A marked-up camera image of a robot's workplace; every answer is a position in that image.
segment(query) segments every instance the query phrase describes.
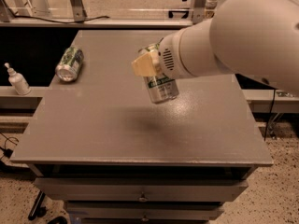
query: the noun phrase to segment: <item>white bottle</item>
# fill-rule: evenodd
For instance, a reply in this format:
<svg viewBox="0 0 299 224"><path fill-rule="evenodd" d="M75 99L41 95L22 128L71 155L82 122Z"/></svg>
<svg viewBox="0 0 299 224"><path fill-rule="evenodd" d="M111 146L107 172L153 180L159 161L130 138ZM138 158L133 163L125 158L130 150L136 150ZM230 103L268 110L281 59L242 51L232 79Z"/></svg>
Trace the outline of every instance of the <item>white bottle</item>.
<svg viewBox="0 0 299 224"><path fill-rule="evenodd" d="M26 79L20 73L17 73L13 68L10 68L9 63L5 63L5 67L9 73L8 81L20 95L25 95L31 91Z"/></svg>

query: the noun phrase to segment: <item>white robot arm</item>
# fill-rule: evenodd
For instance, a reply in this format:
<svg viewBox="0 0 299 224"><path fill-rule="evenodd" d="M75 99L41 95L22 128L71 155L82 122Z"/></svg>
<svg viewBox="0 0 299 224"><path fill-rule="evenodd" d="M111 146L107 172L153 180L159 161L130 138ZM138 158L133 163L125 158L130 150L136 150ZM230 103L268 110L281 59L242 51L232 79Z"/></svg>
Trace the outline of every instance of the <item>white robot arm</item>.
<svg viewBox="0 0 299 224"><path fill-rule="evenodd" d="M227 0L166 36L159 61L174 79L238 73L299 95L299 0Z"/></svg>

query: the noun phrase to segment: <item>silver can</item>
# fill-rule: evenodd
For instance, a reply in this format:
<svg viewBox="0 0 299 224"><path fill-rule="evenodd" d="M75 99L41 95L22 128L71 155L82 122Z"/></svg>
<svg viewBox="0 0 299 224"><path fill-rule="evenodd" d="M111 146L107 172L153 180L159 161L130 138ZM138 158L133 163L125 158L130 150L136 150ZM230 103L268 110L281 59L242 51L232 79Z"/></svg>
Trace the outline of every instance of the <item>silver can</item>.
<svg viewBox="0 0 299 224"><path fill-rule="evenodd" d="M146 52L158 51L159 44L151 44L139 51L139 54ZM167 77L165 74L160 74L155 77L144 77L149 98L154 104L160 104L174 100L178 97L178 86L174 79Z"/></svg>
<svg viewBox="0 0 299 224"><path fill-rule="evenodd" d="M74 81L78 77L78 72L83 64L83 51L77 47L70 47L65 50L64 55L58 65L55 73L62 81Z"/></svg>

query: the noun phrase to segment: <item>drawer knob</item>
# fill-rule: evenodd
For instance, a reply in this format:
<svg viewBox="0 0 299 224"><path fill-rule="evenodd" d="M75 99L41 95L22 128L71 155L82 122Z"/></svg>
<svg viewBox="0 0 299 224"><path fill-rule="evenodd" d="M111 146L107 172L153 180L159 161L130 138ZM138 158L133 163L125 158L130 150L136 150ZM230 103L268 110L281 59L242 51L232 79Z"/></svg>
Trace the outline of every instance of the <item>drawer knob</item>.
<svg viewBox="0 0 299 224"><path fill-rule="evenodd" d="M140 201L141 203L146 203L148 200L149 200L149 199L146 198L146 196L145 196L144 193L142 192L142 194L141 194L141 196L140 196L140 198L139 198L139 201Z"/></svg>
<svg viewBox="0 0 299 224"><path fill-rule="evenodd" d="M147 216L143 216L143 217L141 218L141 221L143 221L143 222L147 222L147 221L149 221L149 219L147 218Z"/></svg>

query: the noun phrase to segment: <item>terrazzo floor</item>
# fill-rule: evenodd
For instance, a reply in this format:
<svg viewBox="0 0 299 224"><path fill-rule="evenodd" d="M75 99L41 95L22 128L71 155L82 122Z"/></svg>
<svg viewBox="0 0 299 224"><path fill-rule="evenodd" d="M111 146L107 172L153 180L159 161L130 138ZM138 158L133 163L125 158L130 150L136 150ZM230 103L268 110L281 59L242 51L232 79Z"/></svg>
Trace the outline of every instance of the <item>terrazzo floor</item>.
<svg viewBox="0 0 299 224"><path fill-rule="evenodd" d="M263 119L256 118L264 133ZM278 137L266 138L266 144L274 159L269 168L259 168L248 179L249 187L233 202L224 205L224 213L210 224L283 224L299 223L299 115L286 115L278 122ZM21 133L5 133L21 138ZM3 146L4 137L0 137ZM2 159L7 165L7 158ZM33 221L28 214L38 194L33 178L25 174L0 172L0 223L45 224L57 216L69 218L63 203L46 197L42 206L47 213Z"/></svg>

